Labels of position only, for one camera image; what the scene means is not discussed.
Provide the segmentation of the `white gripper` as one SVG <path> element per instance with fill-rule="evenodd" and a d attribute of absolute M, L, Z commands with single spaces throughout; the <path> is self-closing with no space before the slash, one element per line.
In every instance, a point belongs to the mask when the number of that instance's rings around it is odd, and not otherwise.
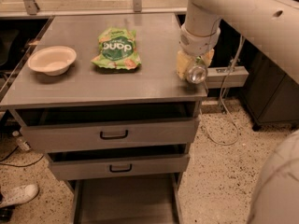
<path fill-rule="evenodd" d="M 185 78 L 186 70 L 190 63 L 194 61 L 194 57 L 201 56 L 206 67 L 212 63 L 215 50 L 213 49 L 219 40 L 221 29 L 218 28 L 213 35 L 198 36 L 191 34 L 182 25 L 180 28 L 179 44 L 184 50 L 179 50 L 177 54 L 177 74 L 180 79 Z"/>

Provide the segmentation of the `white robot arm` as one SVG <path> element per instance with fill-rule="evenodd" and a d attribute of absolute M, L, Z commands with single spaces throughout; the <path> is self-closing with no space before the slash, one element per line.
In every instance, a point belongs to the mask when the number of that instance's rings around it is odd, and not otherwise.
<path fill-rule="evenodd" d="M 223 19 L 299 82 L 299 14 L 293 0 L 188 0 L 179 44 L 196 57 L 210 51 Z M 299 131 L 264 163 L 247 224 L 299 224 Z"/>

